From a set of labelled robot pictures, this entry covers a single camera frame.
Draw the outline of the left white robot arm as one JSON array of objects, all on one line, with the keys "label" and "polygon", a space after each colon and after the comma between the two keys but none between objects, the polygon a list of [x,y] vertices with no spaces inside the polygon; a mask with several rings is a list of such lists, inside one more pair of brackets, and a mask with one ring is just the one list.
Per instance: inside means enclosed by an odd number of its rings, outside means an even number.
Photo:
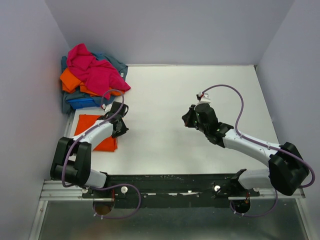
[{"label": "left white robot arm", "polygon": [[63,180],[66,187],[92,187],[99,197],[107,197],[111,185],[106,182],[106,174],[91,168],[92,151],[105,140],[110,139],[115,143],[117,137],[129,130],[123,120],[128,110],[128,105],[115,101],[110,110],[99,116],[88,129],[71,138],[60,138],[50,177]]}]

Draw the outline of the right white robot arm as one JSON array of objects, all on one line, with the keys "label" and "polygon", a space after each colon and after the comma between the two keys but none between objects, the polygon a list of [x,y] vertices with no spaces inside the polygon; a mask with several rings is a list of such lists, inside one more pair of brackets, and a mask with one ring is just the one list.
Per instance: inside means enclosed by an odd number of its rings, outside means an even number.
[{"label": "right white robot arm", "polygon": [[236,180],[230,183],[230,191],[236,196],[254,188],[274,188],[283,195],[291,196],[310,173],[295,145],[289,142],[284,145],[258,144],[256,138],[248,140],[232,125],[220,122],[208,103],[191,105],[181,118],[187,128],[202,132],[210,143],[238,151],[267,167],[241,170]]}]

